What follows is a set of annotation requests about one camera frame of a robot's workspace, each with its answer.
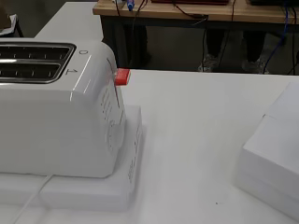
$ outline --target floor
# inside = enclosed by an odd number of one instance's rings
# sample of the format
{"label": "floor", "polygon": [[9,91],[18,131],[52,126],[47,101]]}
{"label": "floor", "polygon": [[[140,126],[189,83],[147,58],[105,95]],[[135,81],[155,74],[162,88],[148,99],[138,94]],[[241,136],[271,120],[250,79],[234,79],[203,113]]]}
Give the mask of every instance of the floor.
{"label": "floor", "polygon": [[[17,13],[26,37],[34,37],[64,4],[65,0],[2,0],[8,13]],[[202,58],[203,30],[148,27],[151,60],[144,69],[196,71]],[[267,35],[263,56],[268,57],[279,39]],[[241,32],[231,32],[223,56],[220,72],[242,73],[245,43]],[[285,75],[292,68],[292,35],[285,46],[278,49],[268,69],[271,74]]]}

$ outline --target white toaster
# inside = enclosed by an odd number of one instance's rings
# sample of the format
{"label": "white toaster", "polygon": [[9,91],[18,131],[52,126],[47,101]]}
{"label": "white toaster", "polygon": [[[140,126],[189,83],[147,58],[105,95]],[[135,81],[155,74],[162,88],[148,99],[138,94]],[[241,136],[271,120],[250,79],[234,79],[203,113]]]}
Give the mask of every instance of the white toaster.
{"label": "white toaster", "polygon": [[105,177],[124,137],[112,50],[0,40],[0,173]]}

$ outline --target toaster slot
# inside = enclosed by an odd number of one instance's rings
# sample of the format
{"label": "toaster slot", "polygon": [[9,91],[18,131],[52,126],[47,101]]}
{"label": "toaster slot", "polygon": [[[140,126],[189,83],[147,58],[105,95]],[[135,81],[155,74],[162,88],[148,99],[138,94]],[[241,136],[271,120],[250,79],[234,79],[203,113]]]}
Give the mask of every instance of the toaster slot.
{"label": "toaster slot", "polygon": [[50,81],[57,76],[59,64],[0,63],[0,81]]}
{"label": "toaster slot", "polygon": [[64,60],[69,48],[0,47],[0,59]]}
{"label": "toaster slot", "polygon": [[60,78],[75,50],[68,43],[0,42],[0,82],[51,83]]}

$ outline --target red lever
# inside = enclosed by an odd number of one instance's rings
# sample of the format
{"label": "red lever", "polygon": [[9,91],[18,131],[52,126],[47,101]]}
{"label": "red lever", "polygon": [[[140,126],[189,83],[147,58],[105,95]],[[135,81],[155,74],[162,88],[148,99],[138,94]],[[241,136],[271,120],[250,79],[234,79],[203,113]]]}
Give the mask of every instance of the red lever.
{"label": "red lever", "polygon": [[114,83],[116,86],[126,86],[129,82],[131,70],[128,68],[119,68],[115,76]]}

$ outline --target table surface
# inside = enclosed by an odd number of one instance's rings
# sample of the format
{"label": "table surface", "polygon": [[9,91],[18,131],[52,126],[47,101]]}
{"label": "table surface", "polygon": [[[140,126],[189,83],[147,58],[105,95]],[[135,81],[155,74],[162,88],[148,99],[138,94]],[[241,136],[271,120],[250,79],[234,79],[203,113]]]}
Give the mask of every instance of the table surface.
{"label": "table surface", "polygon": [[[127,6],[120,8],[121,16],[134,17],[135,12],[140,6],[142,0],[135,0],[135,8],[130,12]],[[182,5],[179,7],[190,14],[208,15],[210,21],[231,21],[233,0],[227,6],[209,6],[209,5]],[[93,8],[95,15],[118,16],[116,6],[111,0],[99,0]],[[294,23],[293,14],[290,10],[289,23]],[[182,19],[191,20],[192,18],[181,13],[172,4],[148,4],[139,12],[139,17],[143,18],[159,18],[159,19]],[[235,0],[234,21],[247,22],[285,22],[285,12],[282,7],[258,7],[252,6],[248,0]]]}
{"label": "table surface", "polygon": [[95,2],[65,3],[36,38],[102,41],[102,25],[100,19],[93,15],[94,5]]}
{"label": "table surface", "polygon": [[[132,71],[124,102],[145,126],[135,202],[125,213],[30,208],[19,224],[292,224],[234,185],[235,163],[268,106],[298,77]],[[8,223],[16,206],[0,205]]]}

